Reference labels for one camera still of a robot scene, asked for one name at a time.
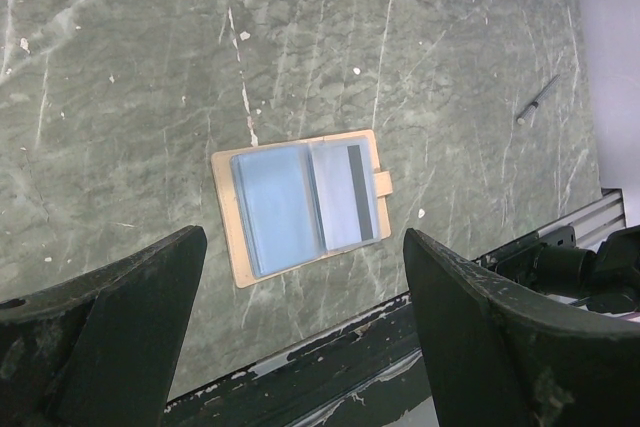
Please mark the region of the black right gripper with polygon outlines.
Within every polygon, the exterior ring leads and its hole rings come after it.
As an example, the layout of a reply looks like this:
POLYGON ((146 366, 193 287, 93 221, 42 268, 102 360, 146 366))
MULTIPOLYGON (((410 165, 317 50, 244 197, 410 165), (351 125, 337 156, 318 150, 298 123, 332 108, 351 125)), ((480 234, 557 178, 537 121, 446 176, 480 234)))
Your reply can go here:
POLYGON ((639 311, 639 229, 610 234, 596 251, 576 245, 563 226, 541 237, 534 232, 494 251, 494 272, 533 291, 572 298, 573 305, 601 314, 639 311))

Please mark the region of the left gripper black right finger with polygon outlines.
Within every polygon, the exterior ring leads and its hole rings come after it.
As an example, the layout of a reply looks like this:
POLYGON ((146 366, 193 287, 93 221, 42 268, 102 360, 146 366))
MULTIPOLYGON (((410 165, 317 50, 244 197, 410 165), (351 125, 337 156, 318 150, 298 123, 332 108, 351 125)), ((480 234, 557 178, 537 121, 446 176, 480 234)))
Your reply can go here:
POLYGON ((601 314, 572 298, 533 291, 410 229, 403 255, 419 342, 438 421, 461 418, 470 400, 465 377, 491 369, 511 407, 528 414, 516 426, 635 426, 639 422, 637 313, 601 314), (450 340, 444 340, 449 334, 450 340), (444 340, 453 354, 435 347, 444 340))

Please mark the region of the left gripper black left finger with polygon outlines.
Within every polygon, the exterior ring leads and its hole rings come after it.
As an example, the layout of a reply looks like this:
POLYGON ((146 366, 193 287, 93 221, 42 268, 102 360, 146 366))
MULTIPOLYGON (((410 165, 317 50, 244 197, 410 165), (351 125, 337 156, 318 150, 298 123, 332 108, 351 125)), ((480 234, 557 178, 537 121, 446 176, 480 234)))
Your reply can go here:
POLYGON ((207 249, 187 226, 1 303, 4 426, 158 426, 207 249))

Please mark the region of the beige leather card holder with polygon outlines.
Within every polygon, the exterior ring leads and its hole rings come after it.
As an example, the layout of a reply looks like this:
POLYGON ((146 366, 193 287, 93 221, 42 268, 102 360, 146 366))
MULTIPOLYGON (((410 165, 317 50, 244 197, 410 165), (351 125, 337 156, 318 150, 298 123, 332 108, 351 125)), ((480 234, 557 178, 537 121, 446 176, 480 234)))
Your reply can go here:
POLYGON ((359 130, 257 147, 211 157, 231 269, 246 288, 305 264, 375 244, 391 234, 387 197, 391 175, 380 166, 375 134, 359 130), (324 245, 311 147, 363 137, 369 144, 380 239, 344 251, 324 245))

